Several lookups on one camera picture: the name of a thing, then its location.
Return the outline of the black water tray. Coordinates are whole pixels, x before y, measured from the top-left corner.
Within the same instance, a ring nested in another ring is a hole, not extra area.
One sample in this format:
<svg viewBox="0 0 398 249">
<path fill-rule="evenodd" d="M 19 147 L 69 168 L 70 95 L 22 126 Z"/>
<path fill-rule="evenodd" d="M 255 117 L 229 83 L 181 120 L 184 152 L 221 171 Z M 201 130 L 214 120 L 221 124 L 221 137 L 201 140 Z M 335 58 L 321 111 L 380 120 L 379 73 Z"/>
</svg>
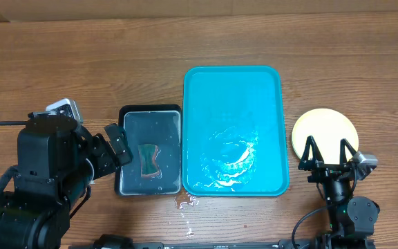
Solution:
<svg viewBox="0 0 398 249">
<path fill-rule="evenodd" d="M 128 105 L 120 109 L 118 125 L 126 133 L 133 156 L 115 174 L 118 196 L 176 194 L 181 189 L 182 110 L 176 104 Z M 156 162 L 160 175 L 141 177 L 138 146 L 159 147 Z"/>
</svg>

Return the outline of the blue plastic tray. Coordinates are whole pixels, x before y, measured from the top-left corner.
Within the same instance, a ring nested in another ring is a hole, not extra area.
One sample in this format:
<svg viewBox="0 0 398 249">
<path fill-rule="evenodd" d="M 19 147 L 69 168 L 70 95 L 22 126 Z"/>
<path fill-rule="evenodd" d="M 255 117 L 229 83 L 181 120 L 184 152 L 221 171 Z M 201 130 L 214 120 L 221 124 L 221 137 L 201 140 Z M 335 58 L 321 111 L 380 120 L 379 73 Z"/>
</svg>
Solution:
<svg viewBox="0 0 398 249">
<path fill-rule="evenodd" d="M 199 66 L 184 77 L 182 183 L 196 196 L 280 196 L 290 184 L 278 72 Z"/>
</svg>

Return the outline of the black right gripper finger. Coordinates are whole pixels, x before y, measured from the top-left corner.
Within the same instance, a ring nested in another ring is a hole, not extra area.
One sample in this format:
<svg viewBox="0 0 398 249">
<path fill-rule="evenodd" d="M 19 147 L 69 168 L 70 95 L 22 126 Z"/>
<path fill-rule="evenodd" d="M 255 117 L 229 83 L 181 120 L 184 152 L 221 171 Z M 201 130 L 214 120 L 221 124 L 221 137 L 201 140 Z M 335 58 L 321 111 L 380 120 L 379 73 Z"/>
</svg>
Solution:
<svg viewBox="0 0 398 249">
<path fill-rule="evenodd" d="M 349 161 L 349 158 L 347 157 L 347 151 L 351 156 L 354 156 L 357 153 L 357 150 L 352 147 L 346 138 L 344 138 L 340 142 L 340 163 L 347 163 Z"/>
<path fill-rule="evenodd" d="M 313 163 L 323 162 L 323 157 L 313 136 L 307 137 L 305 148 L 301 157 L 301 163 L 307 163 L 309 161 L 312 161 Z"/>
</svg>

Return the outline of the yellow-green plate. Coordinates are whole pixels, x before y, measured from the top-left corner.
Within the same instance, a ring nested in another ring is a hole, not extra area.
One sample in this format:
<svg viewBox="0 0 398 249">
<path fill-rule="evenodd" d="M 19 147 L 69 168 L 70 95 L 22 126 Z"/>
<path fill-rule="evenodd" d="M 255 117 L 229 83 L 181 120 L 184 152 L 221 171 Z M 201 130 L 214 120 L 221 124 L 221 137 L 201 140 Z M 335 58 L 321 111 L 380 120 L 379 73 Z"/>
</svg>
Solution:
<svg viewBox="0 0 398 249">
<path fill-rule="evenodd" d="M 327 164 L 339 164 L 342 139 L 345 138 L 354 150 L 359 148 L 359 136 L 352 122 L 332 109 L 310 110 L 294 124 L 291 141 L 299 159 L 302 158 L 308 136 L 313 136 Z"/>
</svg>

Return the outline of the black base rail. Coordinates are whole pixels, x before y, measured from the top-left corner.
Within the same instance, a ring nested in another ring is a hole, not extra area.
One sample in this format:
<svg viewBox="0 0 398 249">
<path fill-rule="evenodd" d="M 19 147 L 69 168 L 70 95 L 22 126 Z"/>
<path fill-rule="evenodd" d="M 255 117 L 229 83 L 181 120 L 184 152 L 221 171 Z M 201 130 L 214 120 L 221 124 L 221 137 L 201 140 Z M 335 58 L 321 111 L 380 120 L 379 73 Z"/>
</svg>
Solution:
<svg viewBox="0 0 398 249">
<path fill-rule="evenodd" d="M 112 234 L 103 234 L 92 244 L 69 246 L 71 249 L 111 249 L 111 248 L 133 248 L 133 249 L 292 249 L 292 248 L 365 248 L 376 249 L 373 240 L 347 241 L 346 239 L 331 240 L 332 244 L 326 246 L 321 240 L 299 239 L 295 246 L 291 239 L 281 239 L 277 242 L 250 242 L 250 243 L 175 243 L 162 242 L 133 242 L 131 238 Z"/>
</svg>

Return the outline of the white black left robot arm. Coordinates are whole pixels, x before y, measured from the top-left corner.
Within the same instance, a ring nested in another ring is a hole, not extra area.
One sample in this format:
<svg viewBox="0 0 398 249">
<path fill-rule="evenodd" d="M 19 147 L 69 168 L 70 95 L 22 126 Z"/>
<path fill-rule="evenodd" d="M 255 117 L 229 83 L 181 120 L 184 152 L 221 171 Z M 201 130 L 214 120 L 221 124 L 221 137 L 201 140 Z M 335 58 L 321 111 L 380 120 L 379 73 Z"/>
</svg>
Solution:
<svg viewBox="0 0 398 249">
<path fill-rule="evenodd" d="M 18 163 L 0 178 L 0 248 L 59 248 L 91 197 L 91 182 L 131 162 L 126 134 L 91 135 L 68 116 L 31 114 L 17 138 Z"/>
</svg>

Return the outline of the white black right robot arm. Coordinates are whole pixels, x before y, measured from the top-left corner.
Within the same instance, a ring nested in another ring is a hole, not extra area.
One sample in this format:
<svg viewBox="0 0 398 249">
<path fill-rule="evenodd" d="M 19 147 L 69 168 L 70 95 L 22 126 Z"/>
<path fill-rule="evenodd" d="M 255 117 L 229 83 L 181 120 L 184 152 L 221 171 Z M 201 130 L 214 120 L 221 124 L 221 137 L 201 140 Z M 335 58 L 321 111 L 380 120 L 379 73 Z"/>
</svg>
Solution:
<svg viewBox="0 0 398 249">
<path fill-rule="evenodd" d="M 326 164 L 312 136 L 308 136 L 299 170 L 309 171 L 307 181 L 316 184 L 326 205 L 311 211 L 293 228 L 293 248 L 374 248 L 368 237 L 374 234 L 380 207 L 363 196 L 355 196 L 357 183 L 364 180 L 376 168 L 378 159 L 372 154 L 355 150 L 344 138 L 340 142 L 338 164 Z M 298 242 L 296 231 L 310 216 L 327 211 L 330 230 L 315 238 Z"/>
</svg>

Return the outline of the cardboard backdrop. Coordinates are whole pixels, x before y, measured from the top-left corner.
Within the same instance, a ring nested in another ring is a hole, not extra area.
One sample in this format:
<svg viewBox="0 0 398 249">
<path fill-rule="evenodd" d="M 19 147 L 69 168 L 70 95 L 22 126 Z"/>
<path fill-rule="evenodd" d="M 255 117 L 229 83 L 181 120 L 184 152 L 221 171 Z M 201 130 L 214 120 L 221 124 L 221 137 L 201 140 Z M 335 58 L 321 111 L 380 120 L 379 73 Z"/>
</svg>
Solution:
<svg viewBox="0 0 398 249">
<path fill-rule="evenodd" d="M 0 0 L 0 22 L 398 11 L 398 0 Z"/>
</svg>

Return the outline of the green brown sponge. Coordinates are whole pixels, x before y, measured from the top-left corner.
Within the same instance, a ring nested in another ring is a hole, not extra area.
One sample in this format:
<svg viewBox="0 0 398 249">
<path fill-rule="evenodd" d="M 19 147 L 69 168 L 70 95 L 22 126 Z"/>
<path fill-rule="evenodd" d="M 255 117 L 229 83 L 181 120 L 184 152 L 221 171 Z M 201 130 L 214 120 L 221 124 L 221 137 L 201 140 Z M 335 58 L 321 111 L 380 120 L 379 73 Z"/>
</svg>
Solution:
<svg viewBox="0 0 398 249">
<path fill-rule="evenodd" d="M 156 158 L 160 152 L 159 147 L 153 144 L 143 144 L 138 146 L 141 165 L 141 177 L 153 178 L 160 175 L 160 168 Z"/>
</svg>

